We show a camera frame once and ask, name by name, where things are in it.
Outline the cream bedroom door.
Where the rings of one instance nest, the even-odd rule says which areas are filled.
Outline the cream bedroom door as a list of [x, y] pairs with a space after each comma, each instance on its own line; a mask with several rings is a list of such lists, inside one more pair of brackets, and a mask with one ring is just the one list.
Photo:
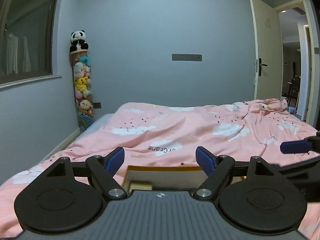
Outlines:
[[283, 86], [283, 44], [279, 13], [261, 0], [249, 0], [252, 10], [255, 58], [261, 58], [262, 76], [255, 69], [254, 98], [279, 99]]

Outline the orange cardboard storage box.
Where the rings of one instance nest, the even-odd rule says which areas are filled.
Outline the orange cardboard storage box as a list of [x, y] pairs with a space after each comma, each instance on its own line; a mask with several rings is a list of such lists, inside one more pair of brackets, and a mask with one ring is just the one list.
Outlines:
[[122, 187], [129, 193], [131, 181], [147, 181], [153, 190], [191, 190], [198, 188], [207, 175], [198, 166], [128, 166]]

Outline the small brown cardboard box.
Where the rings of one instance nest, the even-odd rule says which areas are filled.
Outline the small brown cardboard box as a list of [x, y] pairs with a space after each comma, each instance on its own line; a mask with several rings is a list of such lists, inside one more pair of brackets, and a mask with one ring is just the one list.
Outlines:
[[147, 181], [131, 181], [129, 185], [129, 192], [132, 192], [134, 190], [151, 191], [152, 184]]

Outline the grey mattress edge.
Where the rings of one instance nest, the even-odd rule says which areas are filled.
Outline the grey mattress edge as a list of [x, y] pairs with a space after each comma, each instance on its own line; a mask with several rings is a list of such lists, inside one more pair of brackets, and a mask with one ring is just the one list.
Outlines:
[[102, 126], [108, 123], [108, 121], [112, 118], [112, 116], [113, 114], [105, 114], [99, 119], [97, 119], [91, 126], [89, 126], [88, 129], [86, 129], [77, 137], [77, 140], [98, 131]]

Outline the pink cloud print duvet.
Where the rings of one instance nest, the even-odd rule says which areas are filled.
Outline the pink cloud print duvet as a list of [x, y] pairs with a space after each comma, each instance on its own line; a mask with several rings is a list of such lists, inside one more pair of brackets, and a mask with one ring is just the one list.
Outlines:
[[269, 163], [289, 165], [317, 157], [316, 152], [283, 154], [285, 141], [316, 134], [315, 128], [287, 111], [285, 100], [266, 99], [229, 105], [168, 107], [129, 102], [108, 120], [96, 122], [65, 150], [22, 171], [1, 185], [1, 237], [16, 237], [21, 227], [14, 212], [17, 195], [57, 158], [84, 161], [105, 156], [117, 147], [125, 150], [123, 166], [115, 175], [122, 183], [128, 166], [194, 166], [202, 146], [214, 155], [237, 161], [258, 155]]

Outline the plush toy hanging column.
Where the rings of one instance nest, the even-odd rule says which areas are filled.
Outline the plush toy hanging column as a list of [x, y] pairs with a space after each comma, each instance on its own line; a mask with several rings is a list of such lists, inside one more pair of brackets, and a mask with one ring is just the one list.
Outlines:
[[87, 49], [79, 49], [70, 53], [75, 104], [80, 132], [84, 132], [94, 122], [91, 64], [87, 51]]

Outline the panda plush toy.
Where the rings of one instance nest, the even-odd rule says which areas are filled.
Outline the panda plush toy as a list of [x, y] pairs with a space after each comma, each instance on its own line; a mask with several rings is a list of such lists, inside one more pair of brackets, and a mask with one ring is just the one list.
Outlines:
[[70, 53], [78, 50], [88, 50], [89, 45], [86, 42], [86, 33], [84, 30], [78, 30], [71, 33]]

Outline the dark window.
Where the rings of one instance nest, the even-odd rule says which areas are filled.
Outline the dark window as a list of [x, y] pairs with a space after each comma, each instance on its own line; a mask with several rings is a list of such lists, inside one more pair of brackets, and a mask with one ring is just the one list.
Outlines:
[[1, 84], [52, 74], [57, 0], [1, 0]]

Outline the grey wall switch panel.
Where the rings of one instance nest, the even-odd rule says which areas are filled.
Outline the grey wall switch panel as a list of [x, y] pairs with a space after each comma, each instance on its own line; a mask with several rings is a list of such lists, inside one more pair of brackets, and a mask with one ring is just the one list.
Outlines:
[[172, 61], [202, 61], [200, 54], [172, 54]]

